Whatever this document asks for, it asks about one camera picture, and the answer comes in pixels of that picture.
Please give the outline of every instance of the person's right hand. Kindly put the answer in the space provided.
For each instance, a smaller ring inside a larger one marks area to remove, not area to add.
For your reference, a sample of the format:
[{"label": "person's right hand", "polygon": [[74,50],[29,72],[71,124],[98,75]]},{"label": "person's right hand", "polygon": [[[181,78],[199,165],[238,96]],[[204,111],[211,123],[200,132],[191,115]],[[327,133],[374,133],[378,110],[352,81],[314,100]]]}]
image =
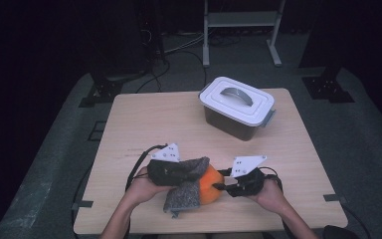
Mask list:
[{"label": "person's right hand", "polygon": [[272,179],[264,181],[263,189],[257,194],[247,196],[268,211],[281,215],[291,208],[278,184]]}]

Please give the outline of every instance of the orange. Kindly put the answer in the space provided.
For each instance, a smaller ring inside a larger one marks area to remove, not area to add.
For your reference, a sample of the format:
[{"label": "orange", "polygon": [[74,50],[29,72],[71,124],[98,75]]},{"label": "orange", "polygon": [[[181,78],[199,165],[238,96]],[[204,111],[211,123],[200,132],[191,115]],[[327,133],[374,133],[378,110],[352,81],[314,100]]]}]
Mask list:
[{"label": "orange", "polygon": [[213,183],[224,183],[225,178],[211,164],[200,178],[200,203],[201,205],[214,202],[220,197],[222,191],[213,187]]}]

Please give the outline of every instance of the motion capture marker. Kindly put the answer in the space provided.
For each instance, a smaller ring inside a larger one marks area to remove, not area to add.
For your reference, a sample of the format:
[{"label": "motion capture marker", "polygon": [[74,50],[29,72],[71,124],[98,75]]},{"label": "motion capture marker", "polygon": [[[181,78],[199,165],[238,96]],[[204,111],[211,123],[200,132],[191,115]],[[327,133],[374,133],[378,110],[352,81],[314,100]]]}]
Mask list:
[{"label": "motion capture marker", "polygon": [[151,155],[151,159],[160,160],[160,161],[179,162],[180,157],[179,157],[178,144],[171,143],[167,145],[166,147],[153,153]]},{"label": "motion capture marker", "polygon": [[266,159],[267,157],[265,155],[235,157],[231,176],[239,177],[247,175]]}]

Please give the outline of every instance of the storage box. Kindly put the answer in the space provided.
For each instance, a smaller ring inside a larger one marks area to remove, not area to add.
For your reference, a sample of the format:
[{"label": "storage box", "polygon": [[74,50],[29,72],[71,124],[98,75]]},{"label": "storage box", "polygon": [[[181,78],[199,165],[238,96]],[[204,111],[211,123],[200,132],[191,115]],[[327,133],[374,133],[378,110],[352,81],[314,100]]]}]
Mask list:
[{"label": "storage box", "polygon": [[275,99],[270,94],[225,77],[216,78],[199,99],[207,123],[244,141],[275,114]]}]

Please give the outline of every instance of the wooden table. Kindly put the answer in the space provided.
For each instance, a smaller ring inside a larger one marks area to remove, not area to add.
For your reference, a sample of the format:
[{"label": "wooden table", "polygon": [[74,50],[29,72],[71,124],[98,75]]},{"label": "wooden table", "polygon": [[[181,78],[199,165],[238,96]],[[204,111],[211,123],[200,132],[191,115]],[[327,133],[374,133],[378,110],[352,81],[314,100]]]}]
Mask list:
[{"label": "wooden table", "polygon": [[[289,92],[265,91],[275,98],[277,113],[250,141],[241,141],[207,124],[197,92],[117,96],[83,197],[93,206],[80,208],[75,231],[99,234],[122,197],[126,179],[141,154],[154,145],[171,142],[178,143],[182,160],[208,156],[217,169],[231,167],[235,156],[266,155],[268,159],[262,166],[278,172],[286,198],[311,228],[346,226],[347,218],[339,202],[326,202],[323,198],[334,194],[334,190]],[[212,204],[181,212],[177,219],[163,212],[165,198],[163,192],[139,205],[131,216],[130,233],[283,229],[277,215],[227,192]]]}]

